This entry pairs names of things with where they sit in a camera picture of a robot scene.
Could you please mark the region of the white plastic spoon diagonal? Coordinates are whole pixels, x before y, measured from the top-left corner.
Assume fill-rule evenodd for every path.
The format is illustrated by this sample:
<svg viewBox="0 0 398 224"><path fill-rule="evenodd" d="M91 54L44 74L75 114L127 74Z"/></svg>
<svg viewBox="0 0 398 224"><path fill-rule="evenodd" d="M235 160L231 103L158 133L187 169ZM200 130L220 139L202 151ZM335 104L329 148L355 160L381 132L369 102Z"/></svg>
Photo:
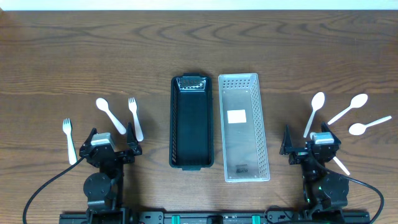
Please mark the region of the white plastic spoon diagonal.
<svg viewBox="0 0 398 224"><path fill-rule="evenodd" d="M327 122L327 125L331 125L333 124L335 121L339 120L342 116L344 116L349 110L353 109L353 108L360 108L362 106L364 106L366 104L368 100L368 95L365 93L362 94L358 94L356 96L354 96L351 99L351 103L350 105L344 109L343 111L341 111L340 113L338 113L336 116L334 116L331 120L329 120L329 122Z"/></svg>

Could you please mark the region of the white plastic spoon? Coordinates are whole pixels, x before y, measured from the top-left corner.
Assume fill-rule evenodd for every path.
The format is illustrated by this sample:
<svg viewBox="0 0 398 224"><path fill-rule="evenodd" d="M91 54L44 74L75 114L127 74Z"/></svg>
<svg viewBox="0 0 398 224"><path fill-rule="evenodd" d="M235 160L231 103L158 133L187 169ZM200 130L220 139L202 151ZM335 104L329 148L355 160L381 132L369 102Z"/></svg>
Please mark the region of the white plastic spoon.
<svg viewBox="0 0 398 224"><path fill-rule="evenodd" d="M316 144L316 145L320 145L320 146L328 145L328 146L330 146L330 145L333 145L333 144ZM336 162L336 164L340 167L340 169L341 169L346 175L350 175L349 170L343 165L343 163L342 163L336 156L333 156L333 160Z"/></svg>
<svg viewBox="0 0 398 224"><path fill-rule="evenodd" d="M308 119L307 125L305 127L305 131L303 134L303 137L306 138L308 136L309 130L311 128L313 119L315 117L315 113L323 107L325 102L325 94L324 92L318 92L317 94L314 95L312 98L311 106L312 106L312 113Z"/></svg>
<svg viewBox="0 0 398 224"><path fill-rule="evenodd" d="M368 124L355 123L349 127L349 133L355 136L362 135L364 134L367 128L375 126L377 124L384 123L386 121L389 121L390 119L392 119L392 116L386 116Z"/></svg>

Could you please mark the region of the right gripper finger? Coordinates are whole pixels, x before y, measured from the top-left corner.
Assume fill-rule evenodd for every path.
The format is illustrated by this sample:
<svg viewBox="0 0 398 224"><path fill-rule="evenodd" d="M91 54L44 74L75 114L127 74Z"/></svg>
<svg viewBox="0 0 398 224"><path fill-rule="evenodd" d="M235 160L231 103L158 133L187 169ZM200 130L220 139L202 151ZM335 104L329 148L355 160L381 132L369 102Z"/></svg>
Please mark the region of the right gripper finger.
<svg viewBox="0 0 398 224"><path fill-rule="evenodd" d="M322 132L330 132L332 134L332 136L333 136L333 138L335 140L333 144L337 144L337 145L341 144L341 141L333 134L333 132L331 131L331 129L329 128L329 126L325 122L322 122L321 130L322 130Z"/></svg>
<svg viewBox="0 0 398 224"><path fill-rule="evenodd" d="M292 140L290 136L289 126L285 126L284 137L281 144L281 149L292 149Z"/></svg>

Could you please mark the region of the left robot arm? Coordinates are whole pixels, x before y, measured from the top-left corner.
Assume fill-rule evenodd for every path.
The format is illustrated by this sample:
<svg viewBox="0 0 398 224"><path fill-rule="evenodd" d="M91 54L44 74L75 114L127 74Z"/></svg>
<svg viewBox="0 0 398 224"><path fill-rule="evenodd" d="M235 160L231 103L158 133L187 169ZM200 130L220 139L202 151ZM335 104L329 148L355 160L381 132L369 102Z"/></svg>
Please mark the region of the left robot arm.
<svg viewBox="0 0 398 224"><path fill-rule="evenodd" d="M94 128L80 148L79 156L99 169L83 184L88 199L88 223L137 223L138 215L123 207L124 165L132 164L142 148L136 138L133 124L127 126L125 151L114 150L110 133L98 133Z"/></svg>

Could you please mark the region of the white plastic utensil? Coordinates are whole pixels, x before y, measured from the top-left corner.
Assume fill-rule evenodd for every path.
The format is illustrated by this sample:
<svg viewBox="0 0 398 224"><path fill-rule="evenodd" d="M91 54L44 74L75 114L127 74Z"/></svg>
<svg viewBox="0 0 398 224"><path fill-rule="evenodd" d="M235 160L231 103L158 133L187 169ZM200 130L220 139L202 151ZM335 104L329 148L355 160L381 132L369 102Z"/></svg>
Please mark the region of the white plastic utensil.
<svg viewBox="0 0 398 224"><path fill-rule="evenodd" d="M118 130L120 134L126 134L127 132L126 128L117 119L117 117L115 117L115 115L113 115L113 113L109 110L109 104L104 98L97 98L96 106L99 110L104 111L108 115L111 122L114 124L115 128Z"/></svg>

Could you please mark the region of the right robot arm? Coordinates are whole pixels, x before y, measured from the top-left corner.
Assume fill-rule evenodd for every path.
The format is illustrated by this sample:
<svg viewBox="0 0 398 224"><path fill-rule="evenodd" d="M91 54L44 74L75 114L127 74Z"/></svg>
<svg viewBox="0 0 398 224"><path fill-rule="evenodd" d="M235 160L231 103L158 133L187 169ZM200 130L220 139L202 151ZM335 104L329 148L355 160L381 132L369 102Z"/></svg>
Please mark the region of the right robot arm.
<svg viewBox="0 0 398 224"><path fill-rule="evenodd" d="M300 165L303 177L303 196L307 207L295 212L291 220L324 220L342 222L341 209L348 204L348 180L325 170L340 148L341 141L329 127L321 124L322 131L313 133L305 147L295 147L289 127L285 127L280 147L281 155L288 155L290 165Z"/></svg>

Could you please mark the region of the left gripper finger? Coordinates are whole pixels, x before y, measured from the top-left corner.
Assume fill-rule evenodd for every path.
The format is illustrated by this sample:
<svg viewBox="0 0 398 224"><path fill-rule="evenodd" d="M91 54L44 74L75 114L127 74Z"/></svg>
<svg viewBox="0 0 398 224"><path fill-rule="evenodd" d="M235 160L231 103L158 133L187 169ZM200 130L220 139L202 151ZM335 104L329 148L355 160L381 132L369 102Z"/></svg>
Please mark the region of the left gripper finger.
<svg viewBox="0 0 398 224"><path fill-rule="evenodd" d="M135 131L134 131L134 127L132 125L131 122L128 122L127 124L127 145L129 146L129 148L136 148L139 143L136 139L136 135L135 135Z"/></svg>
<svg viewBox="0 0 398 224"><path fill-rule="evenodd" d="M97 130L96 128L93 128L89 134L89 136L87 137L86 141L83 143L83 145L81 146L81 149L86 149L88 147L91 146L91 140L93 138L93 136L97 134Z"/></svg>

